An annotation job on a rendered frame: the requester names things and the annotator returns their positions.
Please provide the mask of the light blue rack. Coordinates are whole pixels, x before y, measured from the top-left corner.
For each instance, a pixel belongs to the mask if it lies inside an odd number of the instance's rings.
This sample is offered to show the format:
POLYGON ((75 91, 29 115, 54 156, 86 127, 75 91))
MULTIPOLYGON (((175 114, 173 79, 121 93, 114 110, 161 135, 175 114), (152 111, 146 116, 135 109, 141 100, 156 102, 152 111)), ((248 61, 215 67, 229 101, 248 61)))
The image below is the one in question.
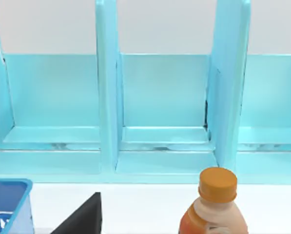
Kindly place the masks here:
POLYGON ((291 184, 291 0, 0 0, 0 178, 291 184))

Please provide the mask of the orange bottle with orange cap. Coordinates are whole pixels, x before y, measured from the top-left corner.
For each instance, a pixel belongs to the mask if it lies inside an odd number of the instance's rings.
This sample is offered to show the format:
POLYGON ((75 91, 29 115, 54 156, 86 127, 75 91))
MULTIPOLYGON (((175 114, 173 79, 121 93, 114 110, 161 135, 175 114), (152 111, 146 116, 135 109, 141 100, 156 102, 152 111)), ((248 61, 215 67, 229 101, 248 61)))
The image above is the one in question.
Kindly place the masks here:
POLYGON ((235 203, 236 175, 222 167, 204 169, 199 176, 199 197, 181 218, 178 234, 249 234, 235 203))

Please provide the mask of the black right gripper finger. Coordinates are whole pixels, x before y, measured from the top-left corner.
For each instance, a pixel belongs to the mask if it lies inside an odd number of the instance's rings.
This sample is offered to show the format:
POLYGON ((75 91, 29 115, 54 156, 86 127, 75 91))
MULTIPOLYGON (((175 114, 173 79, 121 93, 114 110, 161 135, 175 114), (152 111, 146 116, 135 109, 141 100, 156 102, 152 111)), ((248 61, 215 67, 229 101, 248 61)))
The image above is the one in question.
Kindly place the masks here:
POLYGON ((50 234, 101 234, 101 193, 96 192, 50 234))

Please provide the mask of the blue box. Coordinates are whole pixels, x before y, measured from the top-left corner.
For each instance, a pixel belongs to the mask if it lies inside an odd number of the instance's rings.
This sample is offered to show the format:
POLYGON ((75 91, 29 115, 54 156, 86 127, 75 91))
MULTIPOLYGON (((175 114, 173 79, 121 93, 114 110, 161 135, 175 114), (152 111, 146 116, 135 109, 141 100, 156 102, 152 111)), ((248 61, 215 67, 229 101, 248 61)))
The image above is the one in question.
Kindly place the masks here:
POLYGON ((28 179, 0 178, 0 234, 35 234, 28 179))

